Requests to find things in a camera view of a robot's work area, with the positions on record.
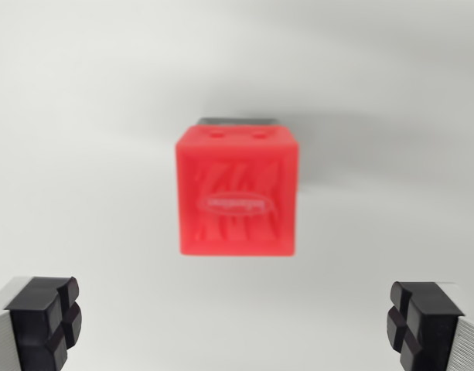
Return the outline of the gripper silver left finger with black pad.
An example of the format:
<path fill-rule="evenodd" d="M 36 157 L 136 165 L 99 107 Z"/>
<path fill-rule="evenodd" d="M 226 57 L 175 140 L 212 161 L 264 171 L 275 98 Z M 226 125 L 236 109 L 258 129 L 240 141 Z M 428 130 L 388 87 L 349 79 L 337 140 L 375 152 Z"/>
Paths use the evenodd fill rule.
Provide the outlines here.
<path fill-rule="evenodd" d="M 75 277 L 14 277 L 0 290 L 0 370 L 61 370 L 79 339 Z"/>

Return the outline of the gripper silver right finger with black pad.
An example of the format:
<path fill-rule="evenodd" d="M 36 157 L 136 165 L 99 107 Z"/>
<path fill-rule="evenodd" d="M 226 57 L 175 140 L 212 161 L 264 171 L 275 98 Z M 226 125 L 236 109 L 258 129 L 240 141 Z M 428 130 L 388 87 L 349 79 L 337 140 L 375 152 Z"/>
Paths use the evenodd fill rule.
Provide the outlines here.
<path fill-rule="evenodd" d="M 407 371 L 474 370 L 474 304 L 448 282 L 401 282 L 390 289 L 387 337 Z"/>

